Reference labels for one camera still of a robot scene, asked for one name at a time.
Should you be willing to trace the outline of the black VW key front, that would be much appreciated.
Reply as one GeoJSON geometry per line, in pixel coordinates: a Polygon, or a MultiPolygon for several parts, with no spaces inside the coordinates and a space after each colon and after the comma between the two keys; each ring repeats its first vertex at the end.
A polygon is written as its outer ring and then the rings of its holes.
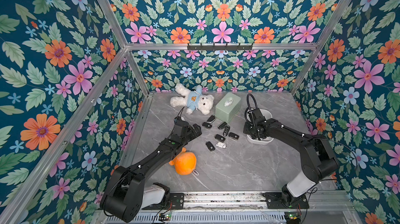
{"type": "Polygon", "coordinates": [[[215,150],[214,145],[210,141],[206,142],[206,146],[207,146],[208,150],[211,152],[213,152],[215,150]]]}

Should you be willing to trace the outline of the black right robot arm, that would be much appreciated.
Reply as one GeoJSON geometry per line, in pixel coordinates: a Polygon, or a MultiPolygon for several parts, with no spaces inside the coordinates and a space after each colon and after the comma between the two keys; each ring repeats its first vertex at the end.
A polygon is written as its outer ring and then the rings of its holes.
{"type": "Polygon", "coordinates": [[[273,138],[294,148],[300,154],[301,172],[282,187],[281,204],[289,207],[299,201],[313,186],[339,168],[336,154],[322,135],[306,134],[283,125],[276,119],[266,119],[259,108],[245,110],[243,132],[258,141],[273,138]]]}

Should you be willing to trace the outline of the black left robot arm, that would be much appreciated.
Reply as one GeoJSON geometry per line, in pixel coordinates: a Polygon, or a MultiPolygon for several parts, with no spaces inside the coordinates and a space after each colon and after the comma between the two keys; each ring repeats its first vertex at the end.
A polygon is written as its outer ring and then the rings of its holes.
{"type": "Polygon", "coordinates": [[[155,151],[134,165],[119,166],[114,170],[101,199],[100,209],[128,223],[142,208],[161,203],[167,198],[169,188],[157,185],[154,193],[145,193],[146,181],[201,135],[200,125],[191,125],[181,117],[176,117],[170,135],[160,142],[155,151]]]}

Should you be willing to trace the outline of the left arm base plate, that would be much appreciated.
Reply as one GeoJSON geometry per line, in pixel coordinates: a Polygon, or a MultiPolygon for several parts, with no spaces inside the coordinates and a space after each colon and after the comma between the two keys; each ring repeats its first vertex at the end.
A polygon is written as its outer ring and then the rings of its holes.
{"type": "Polygon", "coordinates": [[[184,207],[185,194],[184,193],[170,193],[170,195],[161,203],[153,204],[143,208],[143,210],[181,210],[184,207]]]}

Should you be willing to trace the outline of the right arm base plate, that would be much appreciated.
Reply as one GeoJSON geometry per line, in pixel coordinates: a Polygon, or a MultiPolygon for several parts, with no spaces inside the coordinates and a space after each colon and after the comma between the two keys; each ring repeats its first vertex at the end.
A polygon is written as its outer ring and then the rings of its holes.
{"type": "Polygon", "coordinates": [[[265,192],[262,196],[266,199],[269,209],[309,209],[309,203],[305,195],[293,198],[288,193],[265,192]]]}

